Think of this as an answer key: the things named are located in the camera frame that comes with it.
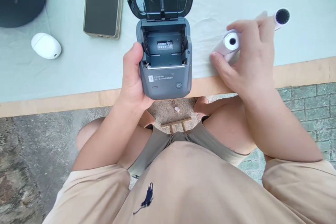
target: table edge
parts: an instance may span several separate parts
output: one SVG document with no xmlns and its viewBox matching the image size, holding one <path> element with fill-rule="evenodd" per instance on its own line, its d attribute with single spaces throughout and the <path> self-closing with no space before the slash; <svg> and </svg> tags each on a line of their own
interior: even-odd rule
<svg viewBox="0 0 336 224">
<path fill-rule="evenodd" d="M 336 56 L 275 66 L 273 76 L 276 88 L 336 82 Z M 210 76 L 193 79 L 186 98 L 224 93 L 232 91 L 219 76 Z M 112 106 L 119 94 L 120 89 L 112 89 L 0 103 L 0 118 Z"/>
</svg>

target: beige shorts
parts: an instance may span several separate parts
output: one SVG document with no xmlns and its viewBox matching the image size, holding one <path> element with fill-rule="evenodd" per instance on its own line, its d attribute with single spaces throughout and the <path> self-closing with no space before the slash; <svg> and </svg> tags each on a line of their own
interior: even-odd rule
<svg viewBox="0 0 336 224">
<path fill-rule="evenodd" d="M 164 133 L 152 126 L 153 133 L 147 144 L 136 161 L 128 168 L 130 175 L 136 179 L 139 178 L 160 152 L 175 141 L 188 141 L 200 145 L 230 164 L 238 166 L 248 155 L 242 155 L 230 150 L 211 135 L 203 125 L 203 121 L 207 118 L 208 116 L 203 117 L 201 122 L 190 131 L 176 132 L 174 134 Z"/>
</svg>

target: person's right hand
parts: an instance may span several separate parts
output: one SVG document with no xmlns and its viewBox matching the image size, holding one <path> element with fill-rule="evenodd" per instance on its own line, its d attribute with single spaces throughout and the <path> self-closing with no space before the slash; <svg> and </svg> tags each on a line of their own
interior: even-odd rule
<svg viewBox="0 0 336 224">
<path fill-rule="evenodd" d="M 241 98 L 274 89 L 274 28 L 273 17 L 238 20 L 227 26 L 227 30 L 241 33 L 237 63 L 230 66 L 218 52 L 210 55 L 224 83 Z"/>
</svg>

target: stone floor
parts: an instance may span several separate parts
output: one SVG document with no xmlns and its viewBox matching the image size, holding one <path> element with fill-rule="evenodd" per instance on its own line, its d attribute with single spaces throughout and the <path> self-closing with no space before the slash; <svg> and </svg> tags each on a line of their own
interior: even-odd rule
<svg viewBox="0 0 336 224">
<path fill-rule="evenodd" d="M 336 167 L 336 83 L 279 90 L 286 105 L 317 141 L 324 158 Z M 213 100 L 225 95 L 214 96 Z M 156 127 L 192 117 L 195 98 L 155 102 L 149 109 Z M 180 113 L 174 110 L 177 106 Z M 0 119 L 0 224 L 41 223 L 52 208 L 77 155 L 75 136 L 109 108 Z M 261 182 L 265 160 L 255 150 L 239 168 Z"/>
</svg>

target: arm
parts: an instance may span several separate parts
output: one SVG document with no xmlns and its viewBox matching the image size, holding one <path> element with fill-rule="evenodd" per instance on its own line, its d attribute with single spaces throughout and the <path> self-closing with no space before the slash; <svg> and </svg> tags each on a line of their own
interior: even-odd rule
<svg viewBox="0 0 336 224">
<path fill-rule="evenodd" d="M 238 62 L 231 67 L 217 52 L 211 59 L 225 84 L 243 100 L 249 130 L 265 155 L 297 162 L 322 160 L 319 148 L 274 88 L 274 25 L 272 18 L 229 25 L 228 30 L 241 33 Z"/>
<path fill-rule="evenodd" d="M 73 171 L 94 169 L 119 161 L 141 115 L 153 103 L 142 89 L 139 74 L 142 55 L 142 46 L 137 42 L 125 54 L 120 96 L 101 126 L 80 150 Z"/>
</svg>

